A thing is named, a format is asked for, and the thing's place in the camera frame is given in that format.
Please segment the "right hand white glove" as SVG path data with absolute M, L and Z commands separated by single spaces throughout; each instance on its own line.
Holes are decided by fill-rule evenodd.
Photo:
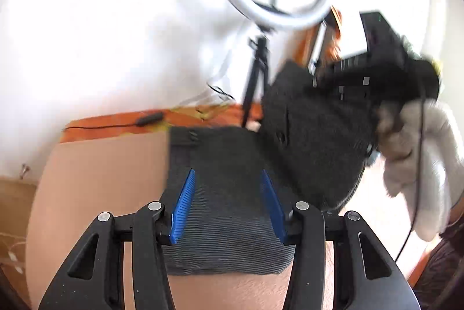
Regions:
M 403 194 L 417 236 L 445 231 L 463 197 L 463 137 L 451 108 L 428 99 L 378 108 L 378 148 L 391 197 Z

